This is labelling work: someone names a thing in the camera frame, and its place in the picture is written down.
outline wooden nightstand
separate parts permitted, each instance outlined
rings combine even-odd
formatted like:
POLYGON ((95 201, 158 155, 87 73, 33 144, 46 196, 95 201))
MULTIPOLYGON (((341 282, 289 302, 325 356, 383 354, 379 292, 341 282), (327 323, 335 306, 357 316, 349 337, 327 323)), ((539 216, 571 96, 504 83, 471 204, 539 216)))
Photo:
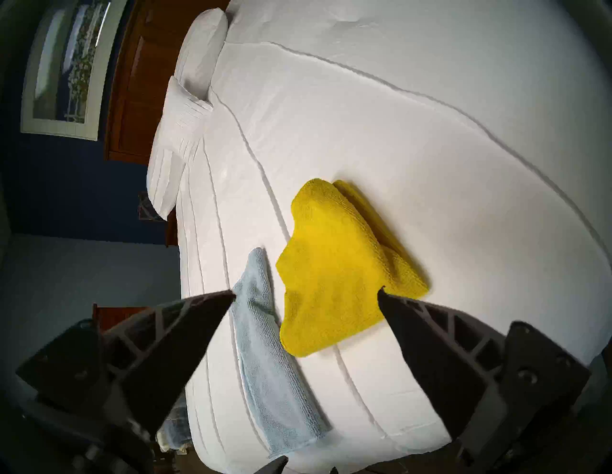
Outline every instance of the wooden nightstand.
POLYGON ((128 308, 101 308, 94 303, 94 309, 91 318, 100 332, 108 331, 111 327, 119 324, 124 319, 129 318, 132 314, 140 313, 147 309, 146 306, 134 306, 128 308))

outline dark blue wall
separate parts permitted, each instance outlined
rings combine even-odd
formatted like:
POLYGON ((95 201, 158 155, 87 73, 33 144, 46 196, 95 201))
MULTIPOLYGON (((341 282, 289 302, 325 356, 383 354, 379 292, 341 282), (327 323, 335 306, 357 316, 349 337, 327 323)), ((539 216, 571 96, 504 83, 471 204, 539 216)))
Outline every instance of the dark blue wall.
POLYGON ((146 167, 103 159, 113 72, 132 5, 129 1, 111 53, 96 142, 20 133, 21 90, 33 38, 9 65, 0 99, 0 169, 13 232, 164 242, 163 223, 138 220, 138 192, 146 190, 146 167))

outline white wall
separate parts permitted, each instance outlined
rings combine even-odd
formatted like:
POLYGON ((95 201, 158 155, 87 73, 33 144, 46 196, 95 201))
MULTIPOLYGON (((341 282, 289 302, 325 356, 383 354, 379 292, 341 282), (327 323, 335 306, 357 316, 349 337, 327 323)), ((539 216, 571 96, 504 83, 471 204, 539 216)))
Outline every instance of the white wall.
POLYGON ((34 392, 18 365, 92 304, 147 306, 181 297, 178 248, 13 234, 0 269, 0 389, 34 392))

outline bedroom wall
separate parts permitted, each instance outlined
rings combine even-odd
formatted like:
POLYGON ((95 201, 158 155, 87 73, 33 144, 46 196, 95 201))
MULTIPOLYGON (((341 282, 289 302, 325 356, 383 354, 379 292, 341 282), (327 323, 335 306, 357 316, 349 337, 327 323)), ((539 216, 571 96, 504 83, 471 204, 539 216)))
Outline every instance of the bedroom wall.
POLYGON ((6 214, 6 206, 4 205, 4 193, 2 192, 2 177, 0 177, 0 268, 2 268, 2 259, 6 246, 10 240, 10 222, 9 216, 6 214))
POLYGON ((0 171, 13 232, 112 242, 163 243, 165 225, 139 221, 138 192, 146 190, 146 167, 104 161, 106 114, 127 4, 109 62, 98 141, 20 133, 21 90, 34 29, 15 45, 0 98, 0 171))
POLYGON ((181 297, 176 247, 13 234, 0 268, 0 391, 32 395, 18 365, 92 305, 147 306, 181 297))

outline wooden furniture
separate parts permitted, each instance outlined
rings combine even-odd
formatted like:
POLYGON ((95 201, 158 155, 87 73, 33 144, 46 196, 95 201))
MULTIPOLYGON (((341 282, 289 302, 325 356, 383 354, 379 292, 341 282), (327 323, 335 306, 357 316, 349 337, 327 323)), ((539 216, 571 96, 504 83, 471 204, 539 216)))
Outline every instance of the wooden furniture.
POLYGON ((176 208, 170 211, 168 214, 168 222, 166 224, 166 247, 170 245, 178 246, 179 234, 178 226, 176 223, 176 208))
POLYGON ((119 324, 124 319, 129 318, 132 314, 140 313, 147 309, 146 306, 134 306, 128 308, 101 308, 94 303, 92 319, 99 327, 100 332, 108 331, 111 327, 119 324))
POLYGON ((183 39, 203 11, 228 0, 136 0, 115 68, 105 158, 149 163, 168 80, 183 39))

